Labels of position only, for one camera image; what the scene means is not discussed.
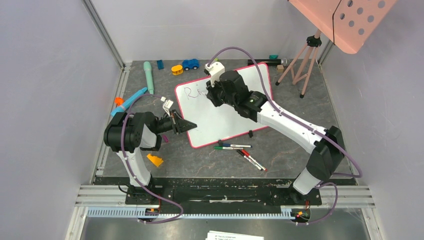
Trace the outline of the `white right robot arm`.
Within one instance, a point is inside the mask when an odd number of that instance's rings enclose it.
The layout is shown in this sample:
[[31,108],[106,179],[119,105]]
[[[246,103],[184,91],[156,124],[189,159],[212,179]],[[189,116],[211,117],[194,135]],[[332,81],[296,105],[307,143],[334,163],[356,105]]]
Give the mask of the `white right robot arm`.
[[309,193],[327,181],[344,159],[344,140],[340,129],[314,125],[286,111],[265,92],[249,90],[243,77],[229,70],[206,82],[206,97],[215,107],[229,105],[243,118],[271,127],[290,138],[310,154],[306,167],[289,189],[289,199],[302,204]]

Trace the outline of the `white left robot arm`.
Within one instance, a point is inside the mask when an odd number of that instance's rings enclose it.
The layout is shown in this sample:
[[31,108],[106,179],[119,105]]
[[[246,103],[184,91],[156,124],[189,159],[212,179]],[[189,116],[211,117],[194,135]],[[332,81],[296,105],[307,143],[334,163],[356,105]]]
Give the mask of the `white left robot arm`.
[[196,123],[183,119],[174,109],[161,118],[150,111],[118,112],[112,117],[103,141],[119,156],[129,176],[126,204],[152,204],[158,200],[142,151],[157,152],[162,145],[162,133],[171,131],[179,135],[196,127]]

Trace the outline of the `pink framed whiteboard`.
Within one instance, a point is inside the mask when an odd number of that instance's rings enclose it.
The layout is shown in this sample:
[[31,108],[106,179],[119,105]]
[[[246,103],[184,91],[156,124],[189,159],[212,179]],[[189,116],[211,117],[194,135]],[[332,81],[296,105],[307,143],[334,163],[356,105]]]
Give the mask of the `pink framed whiteboard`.
[[229,105],[215,107],[206,96],[206,83],[209,80],[209,76],[195,79],[178,84],[174,89],[182,117],[197,125],[187,131],[192,148],[202,148],[219,140],[228,140],[248,134],[249,131],[266,128],[263,124],[241,117]]

